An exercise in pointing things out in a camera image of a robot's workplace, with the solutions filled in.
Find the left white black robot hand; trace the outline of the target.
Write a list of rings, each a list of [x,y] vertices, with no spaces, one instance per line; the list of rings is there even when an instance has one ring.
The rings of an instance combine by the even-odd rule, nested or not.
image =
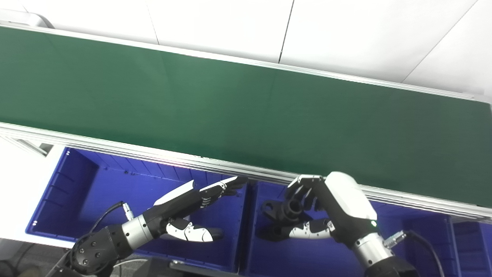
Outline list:
[[[205,228],[186,220],[185,217],[211,206],[222,197],[237,195],[238,190],[247,182],[247,177],[235,176],[195,189],[194,181],[191,180],[183,185],[184,191],[181,192],[181,188],[177,188],[177,193],[167,193],[158,204],[143,212],[144,224],[153,240],[162,235],[190,242],[221,240],[224,237],[222,229]]]

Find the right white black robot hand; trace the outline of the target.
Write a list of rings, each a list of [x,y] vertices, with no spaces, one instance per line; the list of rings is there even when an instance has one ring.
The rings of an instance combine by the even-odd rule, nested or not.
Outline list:
[[[299,200],[304,210],[325,211],[334,226],[332,237],[348,248],[369,234],[379,233],[376,211],[357,181],[344,172],[299,175],[288,185],[284,197]]]

